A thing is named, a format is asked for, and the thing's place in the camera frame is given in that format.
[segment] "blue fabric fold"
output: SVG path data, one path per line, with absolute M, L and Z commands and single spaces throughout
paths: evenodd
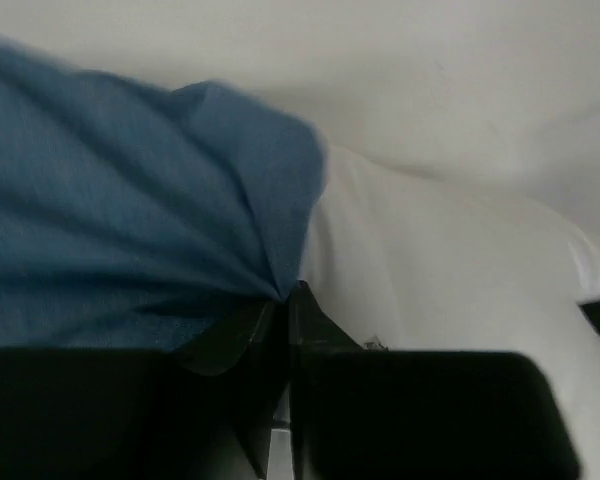
M 309 125 L 228 86 L 0 44 L 0 346 L 168 350 L 283 300 L 322 175 Z M 191 313 L 151 309 L 169 302 Z

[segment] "towel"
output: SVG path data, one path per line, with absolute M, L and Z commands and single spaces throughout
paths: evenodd
M 157 348 L 294 286 L 323 185 L 311 126 L 0 43 L 0 346 Z

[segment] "blue towel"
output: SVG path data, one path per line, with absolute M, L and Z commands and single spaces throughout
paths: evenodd
M 311 127 L 227 86 L 0 44 L 0 346 L 169 350 L 283 300 L 322 173 Z

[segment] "white wall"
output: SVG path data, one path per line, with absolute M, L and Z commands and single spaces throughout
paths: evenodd
M 600 110 L 600 0 L 0 0 L 0 34 L 168 86 L 226 78 L 392 164 L 525 185 L 542 167 L 550 201 L 600 216 L 560 183 L 600 189 L 600 155 L 578 163 L 595 128 L 577 154 L 537 148 Z

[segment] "white fabric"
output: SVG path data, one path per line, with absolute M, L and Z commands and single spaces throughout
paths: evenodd
M 356 341 L 514 350 L 547 374 L 587 480 L 600 480 L 600 243 L 551 210 L 333 149 L 304 278 Z

